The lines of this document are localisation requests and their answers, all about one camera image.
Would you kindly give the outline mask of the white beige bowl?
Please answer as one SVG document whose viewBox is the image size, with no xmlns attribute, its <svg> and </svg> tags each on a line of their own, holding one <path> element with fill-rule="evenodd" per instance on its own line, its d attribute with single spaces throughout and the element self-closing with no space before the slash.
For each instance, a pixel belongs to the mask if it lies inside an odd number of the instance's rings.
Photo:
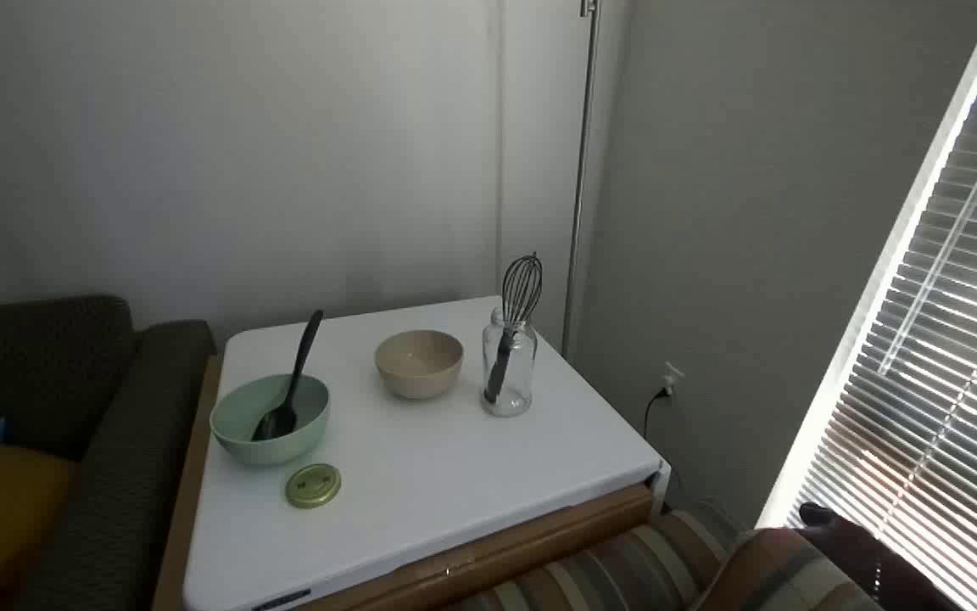
<svg viewBox="0 0 977 611">
<path fill-rule="evenodd" d="M 408 330 L 388 334 L 376 351 L 376 373 L 384 386 L 401 401 L 435 401 L 446 398 L 464 360 L 464 346 L 443 330 Z"/>
</svg>

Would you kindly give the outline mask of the clear glass jar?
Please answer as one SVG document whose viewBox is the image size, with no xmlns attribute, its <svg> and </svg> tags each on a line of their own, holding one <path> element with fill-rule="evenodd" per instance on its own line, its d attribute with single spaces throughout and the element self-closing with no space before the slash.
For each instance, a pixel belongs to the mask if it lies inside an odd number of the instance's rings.
<svg viewBox="0 0 977 611">
<path fill-rule="evenodd" d="M 494 312 L 489 327 L 482 330 L 482 366 L 487 368 L 495 368 L 495 364 L 499 364 L 501 331 L 505 331 L 505 317 L 501 317 L 501 312 Z M 532 402 L 536 348 L 539 348 L 539 334 L 530 327 L 521 327 L 514 334 L 514 348 L 510 348 L 510 360 L 501 368 L 499 393 L 487 401 L 489 414 L 514 417 Z"/>
</svg>

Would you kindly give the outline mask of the black spoon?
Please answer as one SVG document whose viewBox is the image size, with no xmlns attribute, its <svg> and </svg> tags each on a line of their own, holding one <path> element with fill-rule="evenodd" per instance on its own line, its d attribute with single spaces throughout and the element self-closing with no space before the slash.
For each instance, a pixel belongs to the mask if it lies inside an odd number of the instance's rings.
<svg viewBox="0 0 977 611">
<path fill-rule="evenodd" d="M 256 424 L 256 440 L 267 440 L 267 437 L 281 437 L 297 427 L 297 389 L 300 389 L 300 379 L 302 379 L 302 368 L 306 368 L 306 360 L 308 360 L 308 348 L 315 343 L 315 331 L 324 327 L 324 308 L 315 308 L 300 334 L 300 351 L 297 351 L 297 364 L 293 364 L 293 373 L 288 373 L 288 383 L 284 383 L 284 393 L 281 401 Z"/>
</svg>

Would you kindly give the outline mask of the green jar lid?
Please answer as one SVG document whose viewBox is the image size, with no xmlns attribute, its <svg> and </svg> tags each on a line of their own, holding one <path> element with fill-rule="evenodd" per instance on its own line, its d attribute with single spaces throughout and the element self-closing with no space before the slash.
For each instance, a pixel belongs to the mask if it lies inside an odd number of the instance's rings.
<svg viewBox="0 0 977 611">
<path fill-rule="evenodd" d="M 328 460 L 308 460 L 297 468 L 284 482 L 284 501 L 297 508 L 315 508 L 339 496 L 342 476 Z"/>
</svg>

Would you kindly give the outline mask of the dark grey sofa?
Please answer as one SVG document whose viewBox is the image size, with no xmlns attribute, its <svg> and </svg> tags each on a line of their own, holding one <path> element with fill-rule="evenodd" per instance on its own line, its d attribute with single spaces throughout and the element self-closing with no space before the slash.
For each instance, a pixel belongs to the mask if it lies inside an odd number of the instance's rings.
<svg viewBox="0 0 977 611">
<path fill-rule="evenodd" d="M 16 611 L 150 606 L 213 351 L 205 317 L 135 330 L 120 295 L 0 306 L 4 440 L 74 466 Z"/>
</svg>

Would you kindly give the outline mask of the white window blinds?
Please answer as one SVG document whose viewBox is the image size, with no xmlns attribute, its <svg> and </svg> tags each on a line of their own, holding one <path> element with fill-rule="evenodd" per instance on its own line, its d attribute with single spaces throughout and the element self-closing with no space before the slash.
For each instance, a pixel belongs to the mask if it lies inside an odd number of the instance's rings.
<svg viewBox="0 0 977 611">
<path fill-rule="evenodd" d="M 759 520 L 803 501 L 977 611 L 977 45 Z"/>
</svg>

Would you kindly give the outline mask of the wall power outlet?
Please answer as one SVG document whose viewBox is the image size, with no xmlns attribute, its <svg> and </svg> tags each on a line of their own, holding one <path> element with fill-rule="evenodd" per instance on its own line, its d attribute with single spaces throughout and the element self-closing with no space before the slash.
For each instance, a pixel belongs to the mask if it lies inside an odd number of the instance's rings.
<svg viewBox="0 0 977 611">
<path fill-rule="evenodd" d="M 681 376 L 685 376 L 685 368 L 678 368 L 671 360 L 667 360 L 667 366 L 663 366 L 663 389 L 667 389 L 667 398 L 674 398 Z"/>
</svg>

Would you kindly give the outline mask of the wooden table frame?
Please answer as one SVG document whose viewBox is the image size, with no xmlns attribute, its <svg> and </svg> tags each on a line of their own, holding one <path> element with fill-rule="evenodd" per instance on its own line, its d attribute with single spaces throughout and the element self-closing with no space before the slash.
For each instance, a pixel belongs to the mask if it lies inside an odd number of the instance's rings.
<svg viewBox="0 0 977 611">
<path fill-rule="evenodd" d="M 670 466 L 578 376 L 525 417 L 464 393 L 396 402 L 366 368 L 339 368 L 333 389 L 318 459 L 339 491 L 313 508 L 284 501 L 284 466 L 242 468 L 194 424 L 154 611 L 423 606 L 663 501 Z"/>
</svg>

